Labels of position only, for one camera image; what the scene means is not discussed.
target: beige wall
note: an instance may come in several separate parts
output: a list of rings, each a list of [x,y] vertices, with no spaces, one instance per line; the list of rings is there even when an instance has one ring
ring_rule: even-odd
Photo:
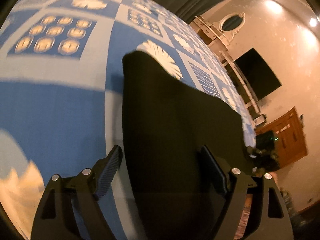
[[[244,12],[246,22],[229,46],[237,59],[252,47],[263,57],[282,86],[260,101],[271,122],[294,106],[304,114],[309,155],[278,171],[279,184],[302,210],[320,198],[320,43],[293,14],[272,0],[230,0],[203,17],[219,21]]]

